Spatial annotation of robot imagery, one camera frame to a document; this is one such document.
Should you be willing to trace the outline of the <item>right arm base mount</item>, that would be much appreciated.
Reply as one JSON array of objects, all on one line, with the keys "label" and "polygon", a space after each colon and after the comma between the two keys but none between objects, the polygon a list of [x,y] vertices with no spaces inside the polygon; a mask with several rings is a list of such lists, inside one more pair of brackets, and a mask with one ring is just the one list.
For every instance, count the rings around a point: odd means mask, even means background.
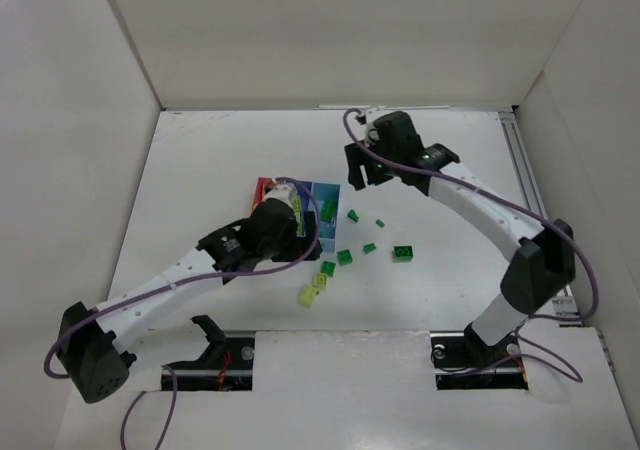
[{"label": "right arm base mount", "polygon": [[528,390],[520,347],[511,334],[495,347],[472,348],[462,332],[432,332],[438,390]]}]

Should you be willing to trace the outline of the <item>pale green lego block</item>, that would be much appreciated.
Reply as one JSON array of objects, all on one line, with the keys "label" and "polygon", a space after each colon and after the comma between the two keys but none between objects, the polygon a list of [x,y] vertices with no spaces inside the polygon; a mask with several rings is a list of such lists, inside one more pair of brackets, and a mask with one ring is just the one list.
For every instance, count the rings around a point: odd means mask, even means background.
[{"label": "pale green lego block", "polygon": [[293,210],[297,216],[302,214],[301,200],[299,197],[296,197],[293,201]]}]

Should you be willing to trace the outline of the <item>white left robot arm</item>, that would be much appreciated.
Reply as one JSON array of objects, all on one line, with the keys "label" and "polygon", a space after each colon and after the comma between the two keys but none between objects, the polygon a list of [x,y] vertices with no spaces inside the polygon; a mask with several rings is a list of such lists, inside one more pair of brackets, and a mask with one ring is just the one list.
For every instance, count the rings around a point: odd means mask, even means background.
[{"label": "white left robot arm", "polygon": [[58,359],[85,403],[100,402],[133,371],[159,364],[145,340],[161,319],[235,278],[263,275],[262,262],[284,270],[316,260],[320,252],[315,212],[296,214],[289,204],[268,198],[127,294],[92,308],[81,302],[68,307],[47,356]]}]

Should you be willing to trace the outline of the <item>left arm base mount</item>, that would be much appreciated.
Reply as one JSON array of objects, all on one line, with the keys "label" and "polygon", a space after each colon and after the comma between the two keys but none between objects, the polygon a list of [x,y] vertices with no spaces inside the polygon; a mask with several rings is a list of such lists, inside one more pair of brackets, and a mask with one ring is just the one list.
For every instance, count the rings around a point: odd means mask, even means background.
[{"label": "left arm base mount", "polygon": [[223,331],[209,316],[191,318],[206,344],[194,357],[168,366],[176,376],[180,392],[241,392],[253,387],[255,332]]}]

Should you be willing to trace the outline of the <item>green lego plate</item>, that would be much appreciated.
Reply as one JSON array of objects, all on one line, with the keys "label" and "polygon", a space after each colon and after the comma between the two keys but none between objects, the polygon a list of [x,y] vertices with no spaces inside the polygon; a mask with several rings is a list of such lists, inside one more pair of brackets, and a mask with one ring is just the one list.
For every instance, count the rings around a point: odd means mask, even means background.
[{"label": "green lego plate", "polygon": [[331,224],[337,212],[337,202],[335,200],[325,200],[320,209],[320,220],[323,223]]}]

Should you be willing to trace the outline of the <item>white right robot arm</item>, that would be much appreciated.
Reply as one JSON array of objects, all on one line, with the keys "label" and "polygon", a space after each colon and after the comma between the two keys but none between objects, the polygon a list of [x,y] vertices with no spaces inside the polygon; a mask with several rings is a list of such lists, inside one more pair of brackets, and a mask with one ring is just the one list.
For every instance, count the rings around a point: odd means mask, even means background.
[{"label": "white right robot arm", "polygon": [[426,146],[404,111],[350,109],[363,139],[346,146],[348,181],[356,189],[393,178],[446,206],[478,230],[508,263],[498,295],[464,330],[467,351],[487,358],[576,274],[571,227],[542,223],[502,200],[442,144]]}]

